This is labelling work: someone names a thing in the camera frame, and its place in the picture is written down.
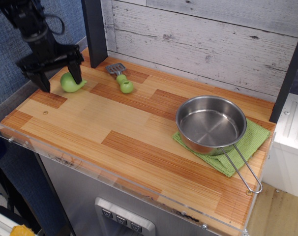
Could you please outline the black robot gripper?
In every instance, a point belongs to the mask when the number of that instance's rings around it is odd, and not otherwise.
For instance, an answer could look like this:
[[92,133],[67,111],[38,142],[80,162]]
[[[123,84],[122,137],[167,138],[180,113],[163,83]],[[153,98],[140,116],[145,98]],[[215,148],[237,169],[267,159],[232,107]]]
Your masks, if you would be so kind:
[[50,82],[45,71],[68,67],[76,84],[82,82],[80,65],[84,61],[78,45],[60,44],[49,31],[23,37],[32,53],[16,62],[27,77],[43,92],[50,92]]

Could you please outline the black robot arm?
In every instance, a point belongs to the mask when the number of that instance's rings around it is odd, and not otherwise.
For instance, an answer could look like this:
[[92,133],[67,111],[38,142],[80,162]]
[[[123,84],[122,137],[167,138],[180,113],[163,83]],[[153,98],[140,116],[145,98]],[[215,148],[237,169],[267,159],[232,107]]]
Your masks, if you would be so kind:
[[45,72],[67,66],[76,84],[83,79],[80,65],[84,61],[78,45],[64,45],[56,41],[49,28],[44,7],[39,0],[0,0],[3,13],[12,26],[18,29],[32,53],[19,61],[22,74],[44,92],[50,92]]

